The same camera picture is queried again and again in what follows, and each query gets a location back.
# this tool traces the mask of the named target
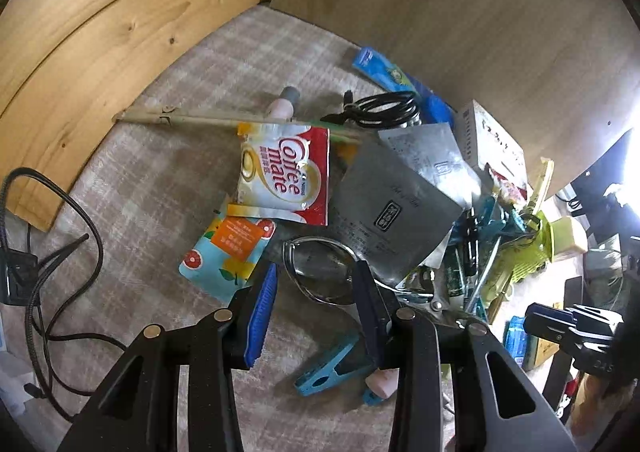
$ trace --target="black cord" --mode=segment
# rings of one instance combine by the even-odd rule
[[[320,120],[336,125],[343,125],[351,120],[363,128],[400,127],[412,118],[418,117],[419,98],[416,92],[410,90],[376,94],[359,99],[355,103],[345,102],[344,110],[340,114],[327,114]]]
[[[560,199],[563,203],[567,203],[569,205],[569,208],[571,208],[572,210],[577,210],[582,206],[580,199],[578,199],[578,197],[574,197],[573,199],[562,199],[562,197],[560,197],[558,194],[556,194],[556,197]]]
[[[49,178],[45,177],[40,172],[33,170],[27,167],[21,167],[13,170],[2,183],[2,188],[0,189],[0,251],[4,254],[4,261],[7,263],[8,270],[14,275],[15,279],[24,284],[22,278],[20,278],[20,273],[16,270],[11,259],[7,258],[8,253],[10,251],[7,234],[6,234],[6,202],[9,193],[9,189],[12,183],[18,177],[28,177],[37,182],[46,186],[49,190],[53,191],[58,197],[60,197],[64,202],[69,204],[77,213],[82,217],[86,225],[89,227],[92,235],[94,236],[97,248],[98,248],[98,258],[95,264],[94,272],[88,278],[88,280],[82,284],[80,288],[78,288],[69,298],[67,298],[62,305],[58,308],[58,310],[53,314],[49,324],[44,326],[44,319],[42,316],[42,309],[40,305],[36,306],[36,302],[40,297],[40,289],[44,286],[47,279],[52,275],[52,273],[62,264],[69,255],[71,255],[83,242],[89,239],[89,235],[86,233],[82,237],[79,237],[75,241],[67,244],[65,247],[60,248],[59,250],[54,251],[52,254],[43,258],[38,262],[38,280],[33,287],[33,291],[31,292],[31,296],[27,303],[25,313],[24,313],[24,332],[26,336],[27,350],[29,352],[29,357],[31,359],[31,365],[33,366],[33,371],[38,379],[40,384],[40,389],[45,398],[49,400],[53,408],[59,413],[62,418],[67,421],[73,421],[73,416],[71,416],[56,400],[55,396],[52,392],[52,382],[56,380],[62,387],[66,388],[70,392],[75,394],[80,394],[82,396],[90,396],[92,391],[89,390],[81,390],[75,387],[71,387],[63,382],[60,377],[57,375],[54,370],[49,353],[49,342],[65,342],[69,340],[81,340],[81,339],[93,339],[93,340],[101,340],[103,342],[108,342],[117,346],[121,350],[126,350],[126,346],[116,340],[113,337],[109,337],[106,335],[101,335],[100,333],[75,333],[71,335],[52,335],[51,331],[55,326],[56,322],[73,302],[75,302],[81,295],[83,295],[95,282],[98,278],[100,270],[102,268],[102,263],[104,260],[104,248],[102,245],[102,239],[96,228],[94,222],[91,220],[89,215],[82,209],[76,201],[69,196],[64,190],[62,190],[57,184],[51,181]],[[27,227],[27,245],[28,252],[31,250],[31,226]],[[33,309],[37,307],[38,311],[38,322],[40,326],[38,326],[33,317]],[[47,364],[47,375],[48,379],[45,378],[43,370],[40,366],[40,362],[38,360],[38,353],[36,352],[35,344],[33,341],[33,330],[35,329],[36,333],[42,337],[42,345],[43,352],[45,356],[45,361]]]

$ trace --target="power adapter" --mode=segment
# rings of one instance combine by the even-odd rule
[[[9,269],[7,260],[19,278]],[[38,257],[16,249],[9,249],[7,254],[0,251],[0,280],[0,303],[25,307],[38,281]],[[34,305],[40,305],[39,294]]]

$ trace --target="blue package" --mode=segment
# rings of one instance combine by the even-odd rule
[[[382,54],[370,47],[363,47],[355,57],[351,66],[377,83],[387,92],[412,90],[420,94],[420,118],[424,123],[449,123],[454,128],[455,112],[445,101],[434,92],[413,78],[402,72],[400,67],[392,64]]]
[[[370,47],[363,47],[360,50],[351,67],[376,82],[387,92],[398,92],[399,90],[417,92],[400,67],[392,64],[382,54]]]
[[[504,348],[521,367],[527,352],[527,334],[523,324],[524,317],[511,317],[504,337]]]
[[[182,259],[178,271],[196,286],[228,305],[247,287],[276,223],[271,219],[226,215],[229,197],[207,231]]]

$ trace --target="orange label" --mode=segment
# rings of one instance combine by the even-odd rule
[[[211,238],[225,253],[244,262],[264,234],[264,229],[244,217],[225,217]]]

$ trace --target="yellow-green plastic object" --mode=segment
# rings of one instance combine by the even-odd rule
[[[553,257],[554,236],[551,223],[542,211],[536,217],[540,219],[540,229],[535,238],[508,242],[500,248],[491,275],[482,288],[481,297],[485,305],[500,294],[507,281],[521,281]]]

